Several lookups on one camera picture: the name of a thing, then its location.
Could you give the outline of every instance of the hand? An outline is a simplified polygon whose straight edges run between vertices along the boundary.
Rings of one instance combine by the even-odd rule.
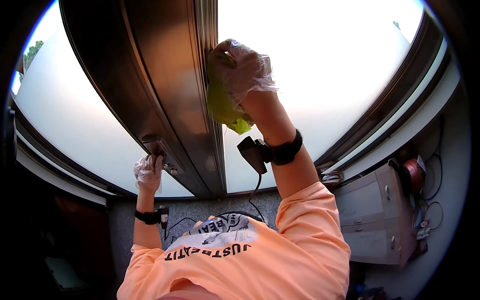
[[[268,55],[258,54],[236,40],[228,39],[218,44],[209,53],[208,60],[212,66],[209,74],[214,74],[227,86],[236,105],[249,91],[278,91]]]
[[[162,169],[163,156],[147,155],[135,163],[133,173],[140,192],[155,194],[160,187]]]

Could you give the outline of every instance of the white cabinet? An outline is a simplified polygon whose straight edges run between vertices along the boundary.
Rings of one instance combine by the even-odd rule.
[[[388,164],[334,192],[351,260],[403,266],[417,240],[411,228],[413,208]]]

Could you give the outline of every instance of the door handle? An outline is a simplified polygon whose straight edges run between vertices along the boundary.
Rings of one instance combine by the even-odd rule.
[[[387,200],[390,200],[390,197],[388,196],[388,185],[385,185],[385,194],[387,195]]]

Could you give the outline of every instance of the orange t-shirt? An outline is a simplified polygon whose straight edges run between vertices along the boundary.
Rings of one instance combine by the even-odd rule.
[[[133,245],[117,298],[157,299],[181,278],[222,299],[345,298],[350,248],[335,197],[324,185],[283,199],[279,233],[248,221],[244,230],[180,237],[166,251]]]

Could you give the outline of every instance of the frosted glass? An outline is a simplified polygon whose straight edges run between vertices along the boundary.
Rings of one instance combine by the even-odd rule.
[[[90,84],[63,27],[42,46],[15,100],[29,122],[76,163],[128,191],[133,165],[145,151],[112,115]],[[158,197],[192,194],[164,171]]]
[[[218,1],[218,40],[268,54],[279,99],[313,160],[364,114],[404,60],[420,23],[419,1]],[[398,22],[400,29],[394,25]],[[227,191],[255,188],[258,175],[224,126]],[[260,188],[276,186],[270,166]]]

